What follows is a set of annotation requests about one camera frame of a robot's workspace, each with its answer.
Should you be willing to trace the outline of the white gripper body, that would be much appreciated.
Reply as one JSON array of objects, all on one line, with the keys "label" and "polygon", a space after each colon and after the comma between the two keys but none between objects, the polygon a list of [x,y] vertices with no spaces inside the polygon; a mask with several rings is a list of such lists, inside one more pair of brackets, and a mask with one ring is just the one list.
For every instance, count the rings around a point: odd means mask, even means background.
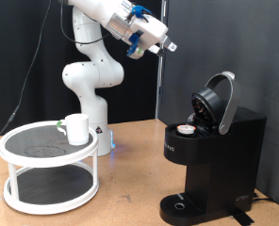
[{"label": "white gripper body", "polygon": [[168,32],[168,27],[153,16],[146,16],[144,19],[135,18],[130,25],[133,33],[141,32],[139,46],[151,47],[161,42]]}]

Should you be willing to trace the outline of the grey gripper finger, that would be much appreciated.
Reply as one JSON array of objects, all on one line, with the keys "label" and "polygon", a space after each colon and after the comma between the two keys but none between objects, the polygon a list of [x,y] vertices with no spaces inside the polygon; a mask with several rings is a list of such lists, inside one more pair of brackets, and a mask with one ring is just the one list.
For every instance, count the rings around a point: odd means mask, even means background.
[{"label": "grey gripper finger", "polygon": [[174,52],[177,49],[177,45],[171,41],[168,36],[165,36],[162,41],[162,45],[169,51]]},{"label": "grey gripper finger", "polygon": [[148,50],[151,53],[153,53],[153,54],[155,54],[155,55],[157,55],[159,57],[163,57],[164,54],[165,54],[165,51],[162,48],[160,48],[160,47],[158,47],[156,45],[152,45],[151,47],[148,48]]}]

